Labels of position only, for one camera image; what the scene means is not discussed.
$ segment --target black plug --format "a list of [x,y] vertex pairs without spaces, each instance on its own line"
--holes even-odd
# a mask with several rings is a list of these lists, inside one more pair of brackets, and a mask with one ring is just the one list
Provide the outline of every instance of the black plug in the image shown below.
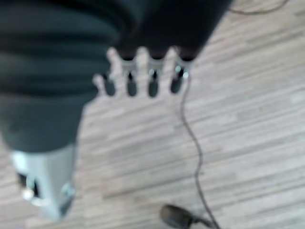
[[202,223],[208,228],[214,228],[211,221],[197,217],[191,212],[174,205],[164,205],[160,211],[160,217],[165,224],[172,228],[189,229],[193,223]]

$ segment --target cable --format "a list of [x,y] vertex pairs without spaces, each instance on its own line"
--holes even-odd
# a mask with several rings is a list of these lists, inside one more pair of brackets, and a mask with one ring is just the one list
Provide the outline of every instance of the cable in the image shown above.
[[[272,9],[269,9],[269,10],[247,12],[247,11],[242,11],[242,10],[229,9],[229,11],[231,13],[241,14],[241,15],[245,15],[245,16],[268,14],[268,13],[272,13],[272,12],[275,12],[275,11],[281,9],[282,7],[284,7],[288,3],[288,1],[289,0],[283,0],[283,2],[281,4],[279,4],[278,6],[272,8]],[[191,88],[191,82],[192,82],[192,79],[191,79],[191,75],[189,74],[188,80],[187,80],[187,86],[186,86],[186,89],[183,93],[183,97],[182,97],[182,100],[181,100],[181,103],[180,103],[180,117],[181,117],[182,124],[184,125],[188,134],[192,138],[192,140],[193,140],[193,142],[196,146],[197,153],[198,153],[198,165],[197,165],[197,168],[196,168],[195,173],[194,173],[194,179],[195,179],[195,184],[196,184],[198,195],[199,195],[200,200],[203,204],[203,207],[205,208],[206,212],[208,213],[209,217],[211,218],[212,223],[214,224],[215,228],[216,229],[221,229],[221,227],[219,226],[219,223],[217,222],[213,212],[211,211],[208,203],[206,202],[206,199],[204,197],[204,191],[203,191],[203,189],[201,187],[201,184],[200,184],[200,181],[199,181],[199,174],[200,174],[201,168],[203,166],[203,150],[202,150],[202,148],[199,144],[199,141],[198,141],[195,133],[191,129],[191,127],[190,127],[190,125],[187,122],[187,119],[185,117],[185,101],[186,101],[186,98],[187,98],[188,93],[189,93],[190,88]]]
[[275,12],[279,9],[281,9],[282,7],[284,7],[289,0],[283,0],[278,6],[268,9],[268,10],[259,10],[259,11],[243,11],[243,10],[235,10],[235,9],[229,9],[229,11],[231,13],[235,13],[235,14],[241,14],[241,15],[246,15],[246,16],[253,16],[253,15],[262,15],[262,14],[268,14],[268,13],[272,13]]
[[185,105],[185,100],[186,100],[186,98],[188,96],[188,93],[190,91],[190,88],[191,88],[191,82],[192,82],[192,79],[191,79],[191,75],[189,74],[189,76],[187,78],[186,89],[183,93],[183,97],[182,97],[182,100],[181,100],[181,103],[180,103],[180,117],[181,117],[181,120],[182,120],[182,124],[184,125],[188,134],[192,138],[192,140],[193,140],[193,142],[196,146],[197,152],[198,152],[198,165],[197,165],[197,168],[196,168],[195,174],[194,174],[194,179],[195,179],[195,184],[196,184],[196,188],[197,188],[197,191],[198,191],[198,195],[200,197],[200,200],[201,200],[206,212],[208,213],[209,217],[211,218],[213,224],[215,225],[215,228],[216,229],[221,229],[221,227],[219,226],[215,216],[213,215],[212,211],[210,210],[209,205],[207,204],[207,202],[205,200],[204,192],[201,188],[200,181],[199,181],[199,174],[200,174],[200,171],[201,171],[201,168],[202,168],[202,165],[203,165],[203,150],[201,149],[199,141],[198,141],[196,135],[194,134],[194,132],[192,131],[192,129],[191,129],[190,125],[188,124],[187,119],[185,117],[185,108],[184,108],[185,106],[184,105]]

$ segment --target robotic hand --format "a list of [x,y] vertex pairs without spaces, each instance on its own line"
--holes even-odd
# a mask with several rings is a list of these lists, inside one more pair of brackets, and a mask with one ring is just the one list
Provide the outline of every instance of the robotic hand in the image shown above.
[[0,131],[24,199],[60,220],[75,189],[76,136],[101,73],[109,95],[109,47],[117,49],[135,96],[135,53],[150,53],[148,94],[155,97],[163,57],[178,47],[172,93],[232,0],[20,0],[0,3]]

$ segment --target laminate flooring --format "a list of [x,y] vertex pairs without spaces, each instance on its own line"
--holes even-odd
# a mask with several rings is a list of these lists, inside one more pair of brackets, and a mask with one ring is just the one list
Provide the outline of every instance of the laminate flooring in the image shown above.
[[[234,7],[278,2],[239,0]],[[179,118],[182,93],[169,92],[175,52],[166,56],[154,99],[147,95],[147,57],[141,48],[139,93],[131,99],[109,50],[117,94],[109,98],[101,89],[85,109],[77,196],[62,222],[21,199],[0,151],[1,229],[165,229],[158,217],[164,203],[205,214],[193,179],[197,152]],[[200,180],[222,228],[305,228],[304,0],[267,15],[227,13],[191,74],[186,116],[204,150]]]

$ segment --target black cable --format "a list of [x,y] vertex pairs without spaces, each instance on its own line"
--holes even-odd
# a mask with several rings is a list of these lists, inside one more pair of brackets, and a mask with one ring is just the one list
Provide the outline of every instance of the black cable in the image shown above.
[[278,6],[268,9],[268,10],[258,10],[258,11],[243,11],[243,10],[235,10],[235,9],[229,9],[229,11],[231,13],[235,13],[235,14],[241,14],[241,15],[246,15],[246,16],[252,16],[252,15],[262,15],[262,14],[268,14],[268,13],[272,13],[275,12],[279,9],[281,9],[282,7],[284,7],[289,0],[283,0]]
[[180,117],[181,117],[181,120],[182,120],[182,124],[184,125],[185,129],[187,130],[190,137],[192,138],[192,140],[193,140],[193,142],[196,146],[197,152],[198,152],[198,165],[197,165],[197,168],[196,168],[195,174],[194,174],[194,179],[195,179],[195,184],[196,184],[196,188],[197,188],[197,191],[198,191],[198,195],[200,197],[200,200],[201,200],[206,212],[208,213],[209,217],[211,218],[213,224],[215,225],[215,228],[216,229],[221,229],[221,227],[219,226],[215,216],[213,215],[212,211],[210,210],[209,205],[207,204],[207,202],[205,200],[204,192],[201,188],[200,181],[199,181],[199,174],[200,174],[200,171],[201,171],[201,168],[202,168],[202,165],[203,165],[203,150],[201,149],[199,141],[198,141],[196,135],[194,134],[194,132],[192,131],[192,129],[191,129],[190,125],[188,124],[188,122],[186,120],[186,117],[185,117],[184,105],[185,105],[185,100],[187,98],[187,95],[188,95],[188,93],[190,91],[190,88],[191,88],[191,82],[192,82],[192,79],[191,79],[191,76],[189,75],[189,77],[187,79],[186,89],[183,93],[183,97],[182,97],[182,100],[181,100],[181,103],[180,103]]
[[[272,8],[272,9],[269,9],[269,10],[247,12],[247,11],[242,11],[242,10],[229,9],[229,11],[231,13],[241,14],[241,15],[246,15],[246,16],[268,14],[268,13],[272,13],[272,12],[275,12],[275,11],[281,9],[282,7],[284,7],[288,3],[288,1],[289,0],[283,0],[283,2],[281,4],[279,4],[278,6]],[[190,88],[191,88],[191,82],[192,82],[192,79],[191,79],[191,76],[189,75],[188,80],[187,80],[187,86],[186,86],[186,89],[184,91],[181,103],[180,103],[181,121],[182,121],[182,124],[184,125],[185,129],[187,130],[188,134],[192,138],[192,140],[193,140],[193,142],[196,146],[197,153],[198,153],[198,165],[197,165],[197,168],[196,168],[195,173],[194,173],[194,179],[195,179],[195,184],[196,184],[198,195],[199,195],[200,200],[203,204],[203,207],[205,208],[206,212],[208,213],[209,217],[211,218],[212,223],[214,224],[215,228],[216,229],[221,229],[221,227],[219,226],[219,223],[217,222],[213,212],[211,211],[209,205],[207,204],[207,202],[205,200],[204,192],[203,192],[203,189],[202,189],[200,181],[199,181],[199,174],[200,174],[201,168],[203,166],[203,150],[202,150],[202,148],[199,144],[199,141],[198,141],[196,135],[192,131],[192,129],[191,129],[190,125],[188,124],[187,119],[185,117],[185,107],[184,107],[184,105],[185,105],[187,95],[188,95],[188,93],[190,91]]]

